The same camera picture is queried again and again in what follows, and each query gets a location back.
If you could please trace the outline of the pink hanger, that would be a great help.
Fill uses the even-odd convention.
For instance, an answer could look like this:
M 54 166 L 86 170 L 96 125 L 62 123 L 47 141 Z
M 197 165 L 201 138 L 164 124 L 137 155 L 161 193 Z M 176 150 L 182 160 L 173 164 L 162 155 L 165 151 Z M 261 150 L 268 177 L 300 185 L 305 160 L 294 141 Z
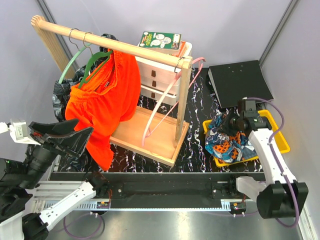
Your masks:
M 188 88 L 191 87 L 191 85 L 195 82 L 196 78 L 199 76 L 200 72 L 202 71 L 203 65 L 206 62 L 206 59 L 204 57 L 198 57 L 196 59 L 194 59 L 192 61 L 192 64 L 196 64 L 198 63 L 198 72 L 195 75 L 195 77 L 192 79 L 192 81 L 190 82 Z M 141 145 L 144 147 L 145 146 L 145 141 L 146 138 L 149 138 L 153 132 L 161 125 L 161 123 L 168 117 L 168 115 L 173 111 L 173 109 L 178 105 L 179 101 L 177 101 L 172 107 L 171 109 L 166 113 L 166 115 L 159 121 L 159 123 L 153 128 L 151 129 L 151 123 L 154 119 L 154 117 L 156 116 L 156 113 L 158 112 L 159 107 L 161 106 L 161 104 L 163 103 L 163 100 L 165 99 L 165 96 L 169 93 L 169 90 L 172 89 L 173 85 L 178 81 L 178 79 L 182 76 L 182 70 L 179 73 L 175 74 L 174 79 L 171 81 L 171 83 L 169 84 L 169 86 L 166 88 L 166 90 L 164 91 L 164 93 L 161 95 L 160 99 L 157 101 L 154 109 L 152 110 L 152 113 L 148 119 L 148 122 L 145 126 L 143 135 L 142 135 L 142 139 L 141 139 Z

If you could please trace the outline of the patterned blue orange shorts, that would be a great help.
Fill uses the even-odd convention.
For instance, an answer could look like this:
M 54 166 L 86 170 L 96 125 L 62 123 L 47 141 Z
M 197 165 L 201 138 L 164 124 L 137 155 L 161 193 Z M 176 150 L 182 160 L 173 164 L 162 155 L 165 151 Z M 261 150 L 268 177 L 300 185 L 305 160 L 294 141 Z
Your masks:
M 204 147 L 222 164 L 242 162 L 258 156 L 248 137 L 242 131 L 234 131 L 226 121 L 238 115 L 220 113 L 210 121 L 205 134 Z

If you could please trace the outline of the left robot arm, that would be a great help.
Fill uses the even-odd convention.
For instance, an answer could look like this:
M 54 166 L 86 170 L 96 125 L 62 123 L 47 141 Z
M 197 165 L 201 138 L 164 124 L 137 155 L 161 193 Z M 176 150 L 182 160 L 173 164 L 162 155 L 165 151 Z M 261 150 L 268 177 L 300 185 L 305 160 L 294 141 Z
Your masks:
M 39 213 L 24 215 L 33 197 L 28 190 L 39 182 L 57 156 L 80 157 L 93 133 L 93 127 L 75 130 L 74 118 L 56 123 L 11 120 L 1 122 L 0 132 L 8 132 L 17 144 L 26 144 L 24 161 L 0 160 L 0 238 L 2 240 L 44 240 L 55 225 L 82 202 L 103 198 L 108 181 L 100 172 L 89 174 L 72 193 Z

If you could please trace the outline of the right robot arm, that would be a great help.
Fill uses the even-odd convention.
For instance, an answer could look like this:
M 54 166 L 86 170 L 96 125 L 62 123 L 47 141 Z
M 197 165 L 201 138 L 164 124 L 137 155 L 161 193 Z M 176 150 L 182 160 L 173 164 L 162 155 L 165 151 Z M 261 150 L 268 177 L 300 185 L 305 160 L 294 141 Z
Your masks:
M 299 182 L 286 165 L 276 144 L 271 122 L 261 117 L 256 109 L 257 97 L 244 97 L 238 101 L 239 115 L 229 113 L 221 124 L 221 131 L 228 136 L 242 132 L 252 144 L 263 168 L 265 182 L 250 176 L 236 177 L 227 185 L 228 195 L 239 198 L 246 195 L 256 203 L 263 219 L 294 218 L 291 227 L 298 224 L 309 189 Z

